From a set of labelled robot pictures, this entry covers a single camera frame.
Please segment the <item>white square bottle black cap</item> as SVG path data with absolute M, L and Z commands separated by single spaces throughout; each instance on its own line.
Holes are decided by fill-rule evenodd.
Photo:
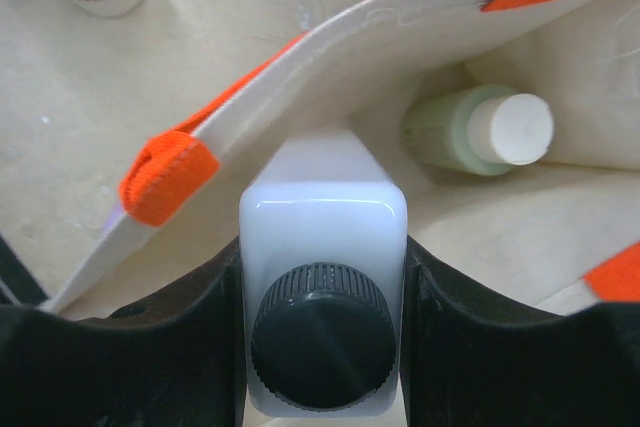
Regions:
M 407 202 L 351 131 L 287 140 L 244 191 L 239 247 L 253 405 L 367 417 L 396 396 Z

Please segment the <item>canvas bag with orange handles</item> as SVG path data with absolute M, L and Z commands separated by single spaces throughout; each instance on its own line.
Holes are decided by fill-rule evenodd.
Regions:
M 542 161 L 473 179 L 421 167 L 401 120 L 419 101 L 503 84 L 551 106 Z M 408 201 L 423 246 L 492 289 L 570 314 L 639 296 L 639 0 L 364 0 L 155 136 L 89 256 L 43 310 L 109 313 L 143 289 L 117 266 L 190 271 L 238 229 L 242 191 L 286 139 L 352 130 Z

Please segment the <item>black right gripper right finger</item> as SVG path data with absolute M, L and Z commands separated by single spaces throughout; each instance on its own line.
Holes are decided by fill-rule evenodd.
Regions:
M 561 316 L 407 243 L 402 390 L 411 426 L 635 426 L 639 307 Z

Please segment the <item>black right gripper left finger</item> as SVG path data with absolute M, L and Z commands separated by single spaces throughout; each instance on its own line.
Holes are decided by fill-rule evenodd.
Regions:
M 5 426 L 239 426 L 239 244 L 106 318 L 1 309 Z

